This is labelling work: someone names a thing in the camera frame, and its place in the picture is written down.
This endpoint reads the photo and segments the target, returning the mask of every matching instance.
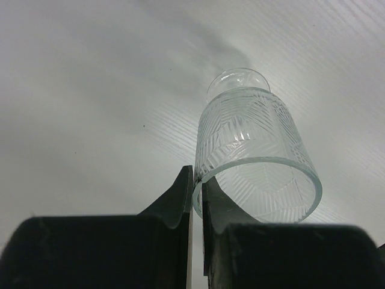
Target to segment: glass rim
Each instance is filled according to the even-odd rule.
[[[199,195],[202,190],[202,184],[209,181],[213,176],[217,175],[218,173],[221,173],[227,169],[230,169],[232,167],[241,166],[243,164],[253,164],[253,163],[276,163],[276,164],[282,164],[284,166],[293,167],[300,172],[304,173],[307,177],[310,178],[310,180],[313,182],[314,189],[315,189],[315,198],[313,201],[312,206],[307,210],[305,215],[298,219],[294,223],[300,223],[307,217],[309,217],[316,207],[318,207],[321,199],[322,199],[322,184],[319,180],[317,174],[313,172],[312,169],[310,169],[308,166],[305,166],[304,164],[289,160],[287,158],[282,157],[251,157],[251,158],[242,158],[240,160],[231,161],[229,163],[223,164],[219,167],[214,168],[207,174],[205,174],[201,180],[195,185],[194,192],[192,194],[192,204],[194,205],[194,209],[197,212],[198,216],[203,218],[202,210],[199,205]]]
[[[251,72],[251,73],[257,74],[258,76],[260,76],[265,81],[265,84],[269,88],[268,91],[271,92],[271,88],[270,88],[269,82],[267,81],[267,79],[261,73],[259,73],[258,71],[254,70],[254,69],[251,69],[251,68],[239,67],[239,68],[232,68],[232,69],[229,69],[229,70],[225,70],[224,72],[220,73],[217,77],[215,77],[214,80],[211,81],[211,83],[209,85],[209,88],[207,89],[207,93],[206,94],[209,95],[210,89],[212,89],[214,87],[214,84],[216,82],[219,83],[220,81],[222,81],[222,78],[223,78],[224,75],[228,75],[230,73],[235,73],[237,71],[240,71],[240,72],[242,72],[242,71],[243,72]]]

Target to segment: curved glass edge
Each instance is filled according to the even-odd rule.
[[[263,90],[271,92],[269,82],[267,81],[267,79],[261,73],[259,73],[258,71],[254,70],[254,69],[245,68],[245,67],[239,67],[239,68],[234,68],[234,69],[226,70],[226,71],[222,72],[221,74],[219,74],[216,78],[214,78],[214,80],[210,83],[209,88],[207,90],[207,100],[208,100],[208,103],[211,100],[213,100],[216,96],[221,95],[222,93],[228,92],[229,90],[237,89],[237,88],[241,88],[241,87],[249,87],[249,85],[248,86],[246,86],[246,85],[236,85],[235,87],[233,87],[231,89],[226,89],[226,90],[223,90],[223,91],[217,93],[217,95],[213,94],[213,92],[215,91],[215,88],[218,85],[221,85],[222,82],[227,82],[227,79],[229,77],[231,77],[233,75],[236,75],[237,73],[243,73],[243,74],[249,73],[248,74],[248,78],[246,79],[247,81],[250,80],[249,79],[250,75],[254,75],[256,77],[255,79],[258,82],[258,84],[254,83],[254,85],[252,87],[253,88],[263,89]]]
[[[223,164],[222,166],[219,166],[219,167],[211,170],[210,172],[205,174],[205,176],[202,177],[202,179],[196,184],[196,186],[194,188],[194,193],[192,195],[192,202],[193,202],[194,209],[197,212],[198,216],[203,218],[202,208],[199,205],[199,196],[201,194],[203,183],[206,183],[208,180],[210,180],[216,174],[223,172],[224,170],[227,170],[231,167],[240,166],[242,164],[252,164],[252,163],[276,163],[276,164],[282,164],[285,166],[293,167],[293,168],[303,172],[306,176],[308,176],[312,180],[314,188],[315,188],[314,202],[313,202],[312,206],[309,208],[309,210],[307,211],[307,213],[301,219],[296,221],[295,223],[302,222],[304,219],[309,217],[314,212],[316,207],[318,207],[318,205],[321,201],[321,198],[322,198],[322,184],[321,184],[321,181],[319,180],[319,178],[315,172],[311,171],[307,166],[300,164],[300,163],[296,163],[295,161],[288,160],[287,158],[254,157],[254,158],[243,158],[241,160],[236,160],[236,161],[232,161],[232,162]]]

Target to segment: black holder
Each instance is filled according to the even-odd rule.
[[[191,288],[192,193],[185,166],[139,215],[28,219],[3,251],[0,288]],[[261,224],[215,178],[202,196],[210,288],[385,288],[385,248],[361,229]]]

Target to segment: etched glass pattern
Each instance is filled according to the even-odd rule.
[[[200,186],[213,176],[260,222],[299,222],[322,195],[286,105],[258,87],[239,85],[223,92],[200,118],[194,175],[194,206],[199,214]]]

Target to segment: gray background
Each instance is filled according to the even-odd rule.
[[[1,1],[0,246],[29,216],[144,209],[194,163],[206,90],[234,67],[292,113],[324,187],[307,222],[385,243],[384,15],[382,0]]]

